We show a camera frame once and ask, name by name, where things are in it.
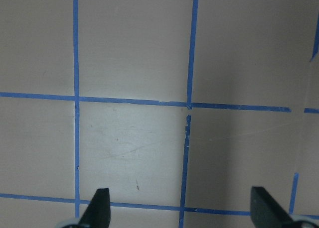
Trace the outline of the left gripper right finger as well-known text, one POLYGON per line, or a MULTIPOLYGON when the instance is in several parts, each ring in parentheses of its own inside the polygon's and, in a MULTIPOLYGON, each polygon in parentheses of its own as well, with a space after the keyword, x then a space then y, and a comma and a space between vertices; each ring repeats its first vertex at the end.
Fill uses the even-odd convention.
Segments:
POLYGON ((256 228, 298 228, 264 187, 253 186, 250 193, 250 218, 256 228))

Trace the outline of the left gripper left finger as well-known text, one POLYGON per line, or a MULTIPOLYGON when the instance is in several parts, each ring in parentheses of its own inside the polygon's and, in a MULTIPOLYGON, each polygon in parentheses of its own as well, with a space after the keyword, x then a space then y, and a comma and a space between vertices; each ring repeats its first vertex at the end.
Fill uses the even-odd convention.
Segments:
POLYGON ((108 188, 97 189, 78 228, 108 228, 111 221, 110 193, 108 188))

